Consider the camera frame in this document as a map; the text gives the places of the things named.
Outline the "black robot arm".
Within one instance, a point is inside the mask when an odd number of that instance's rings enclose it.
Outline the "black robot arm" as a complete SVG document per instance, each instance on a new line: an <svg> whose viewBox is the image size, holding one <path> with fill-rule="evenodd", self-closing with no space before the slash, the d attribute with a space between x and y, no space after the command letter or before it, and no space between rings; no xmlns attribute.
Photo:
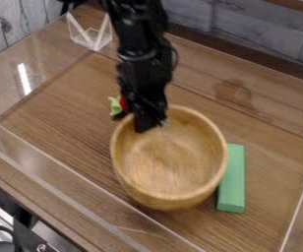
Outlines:
<svg viewBox="0 0 303 252"><path fill-rule="evenodd" d="M113 23L120 103L145 133L168 120L167 85L177 67L177 50L165 38L168 14L161 0L100 0Z"/></svg>

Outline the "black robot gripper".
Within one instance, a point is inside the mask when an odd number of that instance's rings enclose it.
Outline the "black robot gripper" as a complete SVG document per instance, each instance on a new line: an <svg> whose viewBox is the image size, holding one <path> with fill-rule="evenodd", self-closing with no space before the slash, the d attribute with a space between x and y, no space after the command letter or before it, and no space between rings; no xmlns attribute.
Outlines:
<svg viewBox="0 0 303 252"><path fill-rule="evenodd" d="M165 89L177 68L177 50L157 48L139 53L121 48L117 52L120 105L133 113L136 132L145 133L168 119Z"/></svg>

